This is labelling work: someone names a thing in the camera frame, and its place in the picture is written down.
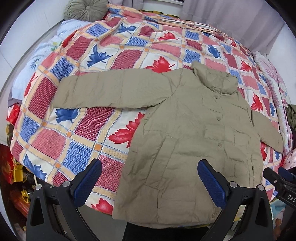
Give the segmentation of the olive green puffer jacket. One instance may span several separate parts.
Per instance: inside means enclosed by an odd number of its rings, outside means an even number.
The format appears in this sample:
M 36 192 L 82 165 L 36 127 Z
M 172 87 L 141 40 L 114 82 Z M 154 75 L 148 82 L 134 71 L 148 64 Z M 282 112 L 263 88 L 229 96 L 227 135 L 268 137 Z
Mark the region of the olive green puffer jacket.
M 197 174 L 207 160 L 243 187 L 261 183 L 261 143 L 283 152 L 270 119 L 252 110 L 237 78 L 193 62 L 156 73 L 109 70 L 61 80 L 53 107 L 145 108 L 121 173 L 112 216 L 136 225 L 175 227 L 214 222 L 220 209 Z

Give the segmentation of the red clutter beside bed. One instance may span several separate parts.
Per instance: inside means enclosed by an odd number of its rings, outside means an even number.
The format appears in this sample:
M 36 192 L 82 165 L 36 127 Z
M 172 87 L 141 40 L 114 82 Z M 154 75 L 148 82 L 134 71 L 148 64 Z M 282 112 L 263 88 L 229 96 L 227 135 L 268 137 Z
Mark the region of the red clutter beside bed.
M 26 221 L 31 200 L 31 174 L 13 156 L 10 150 L 13 129 L 19 116 L 20 104 L 8 108 L 5 119 L 5 142 L 1 144 L 1 201 L 3 216 L 15 229 L 26 231 Z

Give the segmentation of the dark green cloth at edge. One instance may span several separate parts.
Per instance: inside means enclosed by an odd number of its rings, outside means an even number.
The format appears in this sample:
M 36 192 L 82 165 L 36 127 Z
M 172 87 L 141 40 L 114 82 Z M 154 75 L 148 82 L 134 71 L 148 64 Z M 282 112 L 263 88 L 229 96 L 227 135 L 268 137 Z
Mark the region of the dark green cloth at edge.
M 286 107 L 287 121 L 291 129 L 296 130 L 296 105 L 289 104 Z

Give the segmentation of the light blue floral pillow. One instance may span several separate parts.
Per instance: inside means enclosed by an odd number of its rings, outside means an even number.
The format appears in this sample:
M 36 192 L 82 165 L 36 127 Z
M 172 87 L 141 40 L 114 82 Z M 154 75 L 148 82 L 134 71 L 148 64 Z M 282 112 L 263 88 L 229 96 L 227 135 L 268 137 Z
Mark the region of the light blue floral pillow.
M 71 33 L 88 24 L 90 23 L 75 19 L 62 21 L 56 27 L 49 30 L 39 44 L 29 50 L 29 56 L 24 59 L 23 63 L 13 74 L 12 86 L 7 99 L 8 107 L 15 103 L 22 103 L 25 89 L 38 66 L 53 51 L 59 48 Z

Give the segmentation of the round green pleated cushion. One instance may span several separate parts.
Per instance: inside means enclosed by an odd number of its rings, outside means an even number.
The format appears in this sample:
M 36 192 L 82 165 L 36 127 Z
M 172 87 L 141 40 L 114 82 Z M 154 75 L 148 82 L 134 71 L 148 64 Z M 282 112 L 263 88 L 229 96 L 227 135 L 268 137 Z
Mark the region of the round green pleated cushion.
M 80 20 L 95 22 L 106 15 L 108 1 L 106 0 L 71 0 L 64 11 L 64 20 Z

